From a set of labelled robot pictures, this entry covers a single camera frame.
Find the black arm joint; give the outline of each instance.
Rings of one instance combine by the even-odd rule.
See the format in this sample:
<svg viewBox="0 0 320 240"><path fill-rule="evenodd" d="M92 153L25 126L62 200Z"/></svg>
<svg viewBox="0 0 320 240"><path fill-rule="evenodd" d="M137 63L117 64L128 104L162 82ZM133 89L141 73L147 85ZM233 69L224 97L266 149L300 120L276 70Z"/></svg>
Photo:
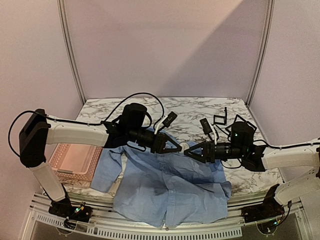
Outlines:
<svg viewBox="0 0 320 240"><path fill-rule="evenodd" d="M48 130L45 110L37 109L19 133L20 161L27 168L34 168L46 162L45 148Z"/></svg>
<svg viewBox="0 0 320 240"><path fill-rule="evenodd" d="M261 204L246 206L241 209L241 216L244 217L246 223L274 218L285 212L284 207L275 200L275 192L278 186L279 184L276 184L269 189Z"/></svg>

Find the metal bar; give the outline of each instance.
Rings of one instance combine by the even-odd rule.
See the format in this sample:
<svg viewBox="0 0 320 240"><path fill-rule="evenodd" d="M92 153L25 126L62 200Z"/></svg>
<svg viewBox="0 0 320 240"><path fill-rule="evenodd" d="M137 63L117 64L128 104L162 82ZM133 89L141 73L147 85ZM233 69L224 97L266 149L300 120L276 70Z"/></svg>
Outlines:
<svg viewBox="0 0 320 240"><path fill-rule="evenodd" d="M262 37L261 37L259 58L258 58L256 67L255 67L253 80L252 80L252 83L251 83L251 86L250 86L250 89L249 89L249 92L248 92L248 95L247 95L246 101L245 101L245 104L247 106L250 106L250 104L252 103L252 100L254 98L255 91L257 88L260 72L261 72L261 69L263 66L263 62L264 62L264 58L265 58L266 50L267 50L268 39L269 39L269 35L270 35L274 7L275 7L275 0L269 0L266 16L265 16L265 20L264 20Z"/></svg>
<svg viewBox="0 0 320 240"><path fill-rule="evenodd" d="M82 86L79 72L77 69L75 55L74 55L74 51L73 51L73 47L72 47L72 43L71 43L71 39L70 39L65 1L64 0L57 0L57 4L58 4L58 11L59 11L59 16L60 16L63 39L64 39L66 53L68 55L70 67L71 67L71 72L73 75L73 80L74 80L75 87L78 92L80 101L81 101L82 105L84 105L86 103L87 99L86 99L85 91Z"/></svg>

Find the metal frame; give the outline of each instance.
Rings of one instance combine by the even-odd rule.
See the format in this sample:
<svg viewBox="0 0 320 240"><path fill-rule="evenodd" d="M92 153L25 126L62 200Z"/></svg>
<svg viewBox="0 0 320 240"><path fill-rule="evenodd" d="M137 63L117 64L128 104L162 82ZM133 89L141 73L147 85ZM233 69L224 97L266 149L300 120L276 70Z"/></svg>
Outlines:
<svg viewBox="0 0 320 240"><path fill-rule="evenodd" d="M261 37L259 58L258 58L258 62L255 67L253 80L252 80L248 95L245 100L245 104L247 106L250 106L250 104L252 103L252 100L254 98L255 91L257 88L260 72L261 72L261 69L263 66L263 62L264 62L264 58L265 58L266 50L267 50L268 39L269 39L269 35L270 35L274 7L275 7L275 0L269 0L268 8L267 8L267 12L265 15L265 20L264 20L262 37Z"/></svg>
<svg viewBox="0 0 320 240"><path fill-rule="evenodd" d="M85 91L82 86L79 72L77 69L75 55L74 55L74 51L73 51L73 47L72 47L72 43L71 43L71 39L70 39L65 1L64 0L57 0L57 4L58 4L58 11L59 11L59 16L60 16L63 39L64 39L64 43L65 43L65 49L66 49L66 53L68 55L68 59L70 62L73 80L74 80L75 87L78 92L80 101L81 101L82 105L84 105L86 103L87 99L86 99Z"/></svg>
<svg viewBox="0 0 320 240"><path fill-rule="evenodd" d="M214 223L182 223L177 227L163 226L158 228L143 222L130 221L116 213L112 209L112 198L103 201L91 199L86 201L86 204L93 208L90 222L78 222L78 227L75 232L88 236L115 240L232 239L242 236L241 227L256 224L255 222L245 223L241 216L241 208L243 206L259 204L263 199L263 194L257 194L255 197L251 196L251 198L231 198L228 202L228 216ZM79 203L82 199L72 197L71 200ZM292 202L291 213L296 215L302 239L312 240L313 238L308 225L308 220L300 199L296 199ZM64 229L64 219L48 213L50 204L51 201L48 197L38 193L34 194L28 209L25 229L21 236L22 240L30 239L36 221Z"/></svg>

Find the light blue shirt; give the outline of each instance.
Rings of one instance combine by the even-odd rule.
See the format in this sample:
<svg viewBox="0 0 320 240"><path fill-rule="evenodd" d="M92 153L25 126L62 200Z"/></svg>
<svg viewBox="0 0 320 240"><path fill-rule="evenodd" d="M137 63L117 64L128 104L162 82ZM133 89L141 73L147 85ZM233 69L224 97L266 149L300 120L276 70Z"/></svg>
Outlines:
<svg viewBox="0 0 320 240"><path fill-rule="evenodd" d="M231 183L220 160L204 164L182 153L153 154L128 146L104 149L91 188L107 192L127 164L113 209L128 219L159 227L182 222L212 223L228 215Z"/></svg>

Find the black wire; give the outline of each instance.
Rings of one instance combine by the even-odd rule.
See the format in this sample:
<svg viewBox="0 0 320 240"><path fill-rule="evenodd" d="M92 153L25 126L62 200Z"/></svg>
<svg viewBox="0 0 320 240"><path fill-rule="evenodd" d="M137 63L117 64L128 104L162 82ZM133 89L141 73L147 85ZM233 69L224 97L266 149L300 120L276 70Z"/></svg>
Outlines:
<svg viewBox="0 0 320 240"><path fill-rule="evenodd" d="M157 125L157 123L161 120L162 117L160 117L160 118L153 124L153 130L156 130L156 125Z"/></svg>
<svg viewBox="0 0 320 240"><path fill-rule="evenodd" d="M152 96L152 97L155 98L155 99L159 102L159 104L161 105L161 108L162 108L162 116L159 118L158 121L155 122L155 124L158 123L158 122L161 120L161 118L164 117L164 115L165 115L165 109L164 109L164 106L163 106L162 102L159 100L159 98L157 98L155 95L153 95L152 93L149 93L149 92L136 92L136 93L131 94L130 96L127 96L125 99L123 99L121 102L119 102L118 105L115 106L115 108L110 112L110 114L105 118L104 121L107 121L107 120L110 118L110 116L115 112L115 110L116 110L121 104L123 104L126 100L128 100L129 98L132 98L133 96L136 96L136 95L149 95L149 96Z"/></svg>
<svg viewBox="0 0 320 240"><path fill-rule="evenodd" d="M291 149L291 148L297 148L297 147L304 147L304 146L311 146L311 143L299 143L299 144L294 144L294 145L289 145L289 146L272 146L269 143L267 143L265 140L263 139L258 139L258 140L254 140L253 142L263 142L265 143L269 148L272 149Z"/></svg>
<svg viewBox="0 0 320 240"><path fill-rule="evenodd" d="M212 139L212 137L208 134L208 137L210 139L211 142L213 142L214 140Z"/></svg>
<svg viewBox="0 0 320 240"><path fill-rule="evenodd" d="M230 167L230 166L225 166L222 161L221 161L221 165L226 168L226 169L239 169L242 167L242 162L240 161L240 159L237 159L239 162L240 162L240 165L239 166L235 166L235 167Z"/></svg>
<svg viewBox="0 0 320 240"><path fill-rule="evenodd" d="M10 149L12 150L12 152L18 156L18 158L20 158L20 155L14 150L14 148L12 147L11 145L11 140L10 140L10 136L11 136L11 131L12 131L12 128L13 126L15 125L16 121L24 114L36 114L36 115L39 115L39 116L42 116L48 120L51 120L51 121L56 121L56 122L62 122L62 123L73 123L73 124L81 124L81 125L89 125L89 126L99 126L99 125L102 125L102 123L87 123L87 122L83 122L83 121L74 121L74 120L67 120L67 119L55 119L53 117L49 117L47 115L44 115L44 114L41 114L39 112L36 112L36 111L32 111L32 110L26 110L26 111L23 111L21 112L14 120L13 122L11 123L11 126L9 128L9 132L8 132L8 144L9 144L9 147Z"/></svg>
<svg viewBox="0 0 320 240"><path fill-rule="evenodd" d="M215 126L213 126L213 129L214 129L215 134L216 134L216 140L218 141L219 140L219 133L217 132L217 129L215 128Z"/></svg>
<svg viewBox="0 0 320 240"><path fill-rule="evenodd" d="M143 126L142 128L148 129L148 128L150 128L151 125L152 125L152 118L151 118L151 116L150 116L150 114L149 114L148 112L146 112L145 115L146 115L146 116L148 117L148 119L149 119L149 125L148 125L148 126Z"/></svg>
<svg viewBox="0 0 320 240"><path fill-rule="evenodd" d="M66 219L64 220L64 222L63 222L63 226L64 226L66 229L75 230L77 224L76 224L76 223L73 223L73 222L70 222L70 221L66 218Z"/></svg>
<svg viewBox="0 0 320 240"><path fill-rule="evenodd" d="M228 133L226 133L224 130L222 130L222 128L221 127L219 127L218 125L215 125L221 132L223 132L225 135L227 135L227 136L229 136L229 134Z"/></svg>
<svg viewBox="0 0 320 240"><path fill-rule="evenodd" d="M143 152L143 153L147 150L147 148L145 146L143 146L143 148L138 148L138 147L135 147L135 146L131 146L129 143L126 143L126 145L131 149L135 149L135 150L138 150L138 151Z"/></svg>
<svg viewBox="0 0 320 240"><path fill-rule="evenodd" d="M161 132L166 126L163 125L162 127L159 128L158 132Z"/></svg>
<svg viewBox="0 0 320 240"><path fill-rule="evenodd" d="M8 144L9 144L9 147L11 148L12 152L18 156L18 158L20 158L20 155L14 150L14 148L12 147L11 145L11 141L10 141L10 135L11 135L11 131L12 131L12 128L14 126L14 124L16 123L16 121L24 114L29 114L29 113L33 113L34 111L30 111L30 110L27 110L27 111L23 111L21 112L14 120L13 122L11 123L11 126L9 128L9 132L8 132Z"/></svg>
<svg viewBox="0 0 320 240"><path fill-rule="evenodd" d="M292 206L292 202L289 201L289 202L288 202L288 213L286 214L286 216L284 217L284 219L283 219L278 225L276 225L277 227L279 227L279 226L288 218L288 216L289 216L289 214L290 214L291 206Z"/></svg>

